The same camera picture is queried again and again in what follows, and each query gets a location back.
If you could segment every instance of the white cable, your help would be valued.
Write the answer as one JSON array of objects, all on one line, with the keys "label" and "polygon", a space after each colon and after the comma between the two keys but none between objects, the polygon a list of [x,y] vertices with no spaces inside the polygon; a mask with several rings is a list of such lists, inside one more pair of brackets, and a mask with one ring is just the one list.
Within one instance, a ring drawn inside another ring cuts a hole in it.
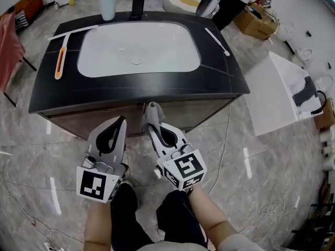
[{"label": "white cable", "polygon": [[223,160],[224,160],[224,155],[225,155],[225,151],[226,151],[226,146],[227,146],[227,138],[228,138],[228,128],[229,128],[229,123],[230,123],[230,105],[229,104],[229,116],[228,116],[228,124],[227,124],[227,131],[226,131],[226,139],[225,139],[225,146],[224,146],[224,152],[222,153],[222,156],[221,156],[221,162],[220,162],[220,166],[219,166],[219,172],[218,172],[218,175],[216,177],[216,180],[214,182],[214,185],[212,186],[212,188],[210,189],[209,193],[208,193],[208,196],[210,195],[211,191],[214,189],[214,187],[217,185],[218,183],[218,180],[219,180],[219,176],[220,176],[220,171],[221,171],[221,165],[223,163]]},{"label": "white cable", "polygon": [[273,214],[273,212],[276,210],[276,207],[277,207],[276,204],[273,204],[273,205],[271,206],[270,211],[269,211],[268,207],[264,207],[264,208],[262,209],[262,211],[261,211],[261,214],[262,214],[262,215],[267,215],[266,219],[263,220],[260,224],[258,224],[258,225],[256,225],[256,226],[249,226],[249,227],[246,227],[245,229],[243,229],[243,230],[240,231],[239,233],[244,232],[244,231],[246,231],[246,230],[248,230],[248,229],[251,229],[251,228],[259,227],[259,226],[262,225],[265,221],[267,221],[267,219],[268,219],[269,217],[271,217],[271,216],[280,216],[280,215],[288,215],[288,214],[290,214],[290,213],[295,209],[295,206],[293,206],[292,209],[289,210],[288,212],[284,213],[284,211],[285,211],[285,205],[286,205],[286,199],[285,199],[286,193],[287,193],[287,191],[284,193],[284,197],[283,197],[283,199],[284,199],[283,209],[282,209],[282,211],[281,211],[279,214]]},{"label": "white cable", "polygon": [[0,178],[1,178],[0,183],[5,187],[5,189],[7,190],[8,194],[9,194],[9,200],[13,200],[13,201],[15,202],[15,204],[18,206],[20,212],[27,218],[27,220],[29,221],[29,223],[31,224],[31,226],[32,226],[32,227],[33,227],[39,234],[41,234],[43,237],[45,237],[45,238],[46,238],[46,239],[47,239],[53,246],[56,246],[56,245],[53,244],[53,243],[49,240],[48,236],[44,235],[40,230],[38,230],[38,229],[35,227],[35,225],[31,222],[30,219],[34,220],[36,223],[41,224],[44,228],[46,228],[46,229],[48,230],[48,235],[49,235],[49,236],[52,236],[52,232],[58,232],[58,233],[60,233],[61,235],[65,236],[65,237],[67,237],[67,238],[69,238],[69,239],[72,239],[72,240],[74,240],[74,241],[76,241],[76,242],[78,242],[78,243],[83,244],[81,241],[79,241],[79,240],[77,240],[77,239],[75,239],[75,238],[73,238],[73,237],[71,237],[71,236],[68,236],[68,235],[66,235],[65,233],[62,233],[61,231],[59,231],[59,230],[57,230],[57,229],[50,229],[50,228],[49,228],[48,226],[46,226],[45,224],[43,224],[42,222],[40,222],[39,220],[37,220],[37,219],[34,218],[33,216],[29,215],[29,214],[23,209],[23,207],[22,207],[21,204],[17,201],[17,199],[12,195],[11,191],[8,189],[7,184],[6,184],[6,181],[5,181],[4,176],[3,176],[3,174],[2,174],[1,171],[0,171]]}]

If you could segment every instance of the cabinet door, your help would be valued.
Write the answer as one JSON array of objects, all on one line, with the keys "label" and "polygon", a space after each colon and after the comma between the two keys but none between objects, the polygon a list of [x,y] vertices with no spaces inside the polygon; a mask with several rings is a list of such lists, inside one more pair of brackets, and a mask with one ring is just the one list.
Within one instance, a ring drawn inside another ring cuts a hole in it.
[{"label": "cabinet door", "polygon": [[231,99],[189,100],[160,102],[165,119],[164,123],[180,129],[191,129],[205,121]]},{"label": "cabinet door", "polygon": [[126,117],[127,135],[141,133],[143,110],[144,105],[134,105],[80,112],[66,116],[50,117],[50,119],[70,133],[87,140],[88,135],[93,129],[101,123],[117,116]]}]

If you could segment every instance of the black pants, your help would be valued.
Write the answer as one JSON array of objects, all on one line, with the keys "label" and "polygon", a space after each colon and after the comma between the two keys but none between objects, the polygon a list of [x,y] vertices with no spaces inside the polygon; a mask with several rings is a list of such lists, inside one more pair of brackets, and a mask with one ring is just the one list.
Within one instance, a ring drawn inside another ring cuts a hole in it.
[{"label": "black pants", "polygon": [[220,9],[214,15],[212,21],[219,30],[222,30],[244,9],[246,3],[241,0],[221,0],[219,6]]},{"label": "black pants", "polygon": [[[153,244],[137,222],[137,199],[133,189],[122,184],[110,204],[114,251],[136,251]],[[183,191],[170,192],[157,209],[159,229],[165,231],[165,241],[195,243],[207,248],[207,243]]]}]

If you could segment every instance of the red cloth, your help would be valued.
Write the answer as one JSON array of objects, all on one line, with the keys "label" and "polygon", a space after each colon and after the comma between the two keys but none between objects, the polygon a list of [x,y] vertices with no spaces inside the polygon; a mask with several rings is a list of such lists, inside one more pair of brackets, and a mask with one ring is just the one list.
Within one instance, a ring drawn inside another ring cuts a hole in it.
[{"label": "red cloth", "polygon": [[7,14],[0,19],[0,91],[5,92],[9,78],[25,48],[15,33],[15,15]]}]

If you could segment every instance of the white toothbrush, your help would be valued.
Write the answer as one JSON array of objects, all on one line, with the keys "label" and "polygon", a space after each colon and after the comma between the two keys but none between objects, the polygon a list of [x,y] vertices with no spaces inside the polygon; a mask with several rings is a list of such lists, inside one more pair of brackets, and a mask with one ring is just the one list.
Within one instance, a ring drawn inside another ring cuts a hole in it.
[{"label": "white toothbrush", "polygon": [[215,42],[222,47],[222,49],[224,50],[224,53],[226,56],[230,56],[230,53],[223,47],[223,45],[220,43],[220,41],[214,36],[214,34],[211,33],[210,30],[208,30],[207,28],[205,28],[206,32],[208,32],[208,34],[215,40]]}]

